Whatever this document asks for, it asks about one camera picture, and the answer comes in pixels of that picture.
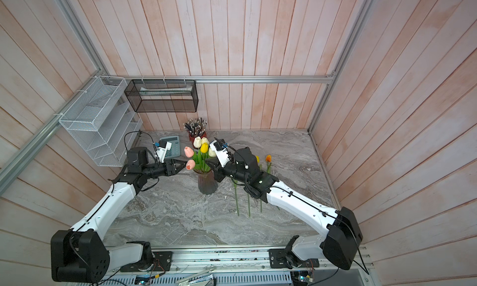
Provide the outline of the dark ribbed glass vase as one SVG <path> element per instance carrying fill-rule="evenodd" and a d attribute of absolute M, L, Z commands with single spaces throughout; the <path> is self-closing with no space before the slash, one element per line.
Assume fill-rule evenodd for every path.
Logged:
<path fill-rule="evenodd" d="M 211 195 L 217 191 L 218 184 L 212 171 L 198 174 L 198 189 L 204 195 Z"/>

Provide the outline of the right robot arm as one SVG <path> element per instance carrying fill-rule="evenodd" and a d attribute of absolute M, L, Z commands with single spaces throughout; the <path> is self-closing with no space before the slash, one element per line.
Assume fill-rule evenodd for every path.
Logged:
<path fill-rule="evenodd" d="M 215 181 L 236 180 L 249 196 L 291 213 L 316 231 L 314 236 L 293 236 L 276 258 L 278 262 L 292 269 L 324 256 L 339 269 L 351 268 L 363 241 L 353 211 L 327 207 L 288 187 L 276 176 L 261 170 L 248 147 L 233 149 L 223 140 L 216 140 L 209 148 L 215 156 L 207 159 L 206 164 Z"/>

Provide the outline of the orange yellow tulip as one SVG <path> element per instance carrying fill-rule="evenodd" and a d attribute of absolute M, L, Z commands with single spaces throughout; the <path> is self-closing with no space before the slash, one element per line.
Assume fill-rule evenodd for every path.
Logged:
<path fill-rule="evenodd" d="M 267 162 L 267 173 L 271 174 L 272 173 L 272 156 L 269 154 L 265 158 Z"/>

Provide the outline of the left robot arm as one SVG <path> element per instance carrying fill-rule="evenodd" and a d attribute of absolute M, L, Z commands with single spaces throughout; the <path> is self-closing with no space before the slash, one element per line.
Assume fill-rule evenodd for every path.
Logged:
<path fill-rule="evenodd" d="M 148 271 L 155 256 L 147 241 L 132 241 L 111 249 L 103 240 L 123 208 L 150 179 L 173 176 L 187 162 L 166 159 L 166 148 L 151 152 L 146 147 L 131 148 L 120 174 L 113 179 L 105 196 L 69 230 L 57 231 L 51 239 L 51 270 L 56 282 L 98 284 L 110 271 L 133 266 Z"/>

